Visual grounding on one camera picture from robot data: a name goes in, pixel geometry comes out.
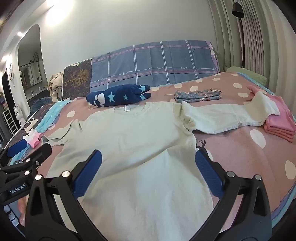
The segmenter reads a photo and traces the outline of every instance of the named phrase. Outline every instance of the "lamp shade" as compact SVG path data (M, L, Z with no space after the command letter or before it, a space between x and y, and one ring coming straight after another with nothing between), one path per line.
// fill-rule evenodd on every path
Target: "lamp shade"
M232 14L234 16L236 16L237 18L243 18L244 17L244 12L242 10L242 6L238 2L233 4Z

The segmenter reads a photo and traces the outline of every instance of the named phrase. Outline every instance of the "blue gripper pad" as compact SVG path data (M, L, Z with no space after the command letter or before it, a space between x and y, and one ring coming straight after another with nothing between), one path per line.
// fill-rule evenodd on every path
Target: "blue gripper pad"
M202 151L197 151L195 154L195 163L201 172L203 178L205 179L209 189L211 190L212 194L220 199L223 197L224 190L223 190L223 182L213 169L211 165L211 160L207 156L205 157Z
M87 164L84 166L84 168L74 181L73 196L76 199L85 194L101 164L102 153L100 151L96 151L96 153L87 162Z
M15 143L13 146L8 148L7 156L14 157L16 154L24 150L26 147L27 147L27 141L22 139L21 141Z

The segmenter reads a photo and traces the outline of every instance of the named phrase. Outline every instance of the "folded pink towel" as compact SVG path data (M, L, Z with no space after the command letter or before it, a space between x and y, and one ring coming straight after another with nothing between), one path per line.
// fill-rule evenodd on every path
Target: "folded pink towel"
M249 94L251 99L253 99L254 95L260 91L253 85L248 85L247 88L251 90L251 93ZM268 93L266 95L276 103L280 115L270 115L267 117L264 124L265 132L280 136L287 141L292 142L296 131L292 113L280 96L270 95Z
M289 135L289 134L286 134L286 133L284 133L282 131L278 131L278 130L277 131L269 131L266 123L264 123L263 127L264 127L264 130L266 133L273 134L273 135L281 137L289 142L293 142L295 135Z

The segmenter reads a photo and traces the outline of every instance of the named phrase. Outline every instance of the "navy blanket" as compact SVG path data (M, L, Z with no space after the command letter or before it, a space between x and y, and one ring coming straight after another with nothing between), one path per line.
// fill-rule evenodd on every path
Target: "navy blanket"
M211 42L146 43L93 58L90 92L123 84L176 84L217 73L219 67Z

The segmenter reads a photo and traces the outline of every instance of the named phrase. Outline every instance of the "navy star plush toy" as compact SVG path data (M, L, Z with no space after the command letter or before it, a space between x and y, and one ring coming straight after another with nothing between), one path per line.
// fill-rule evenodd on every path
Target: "navy star plush toy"
M148 85L118 85L105 91L91 92L87 95L86 100L98 107L134 104L149 99L151 94L145 93L149 90L150 86Z

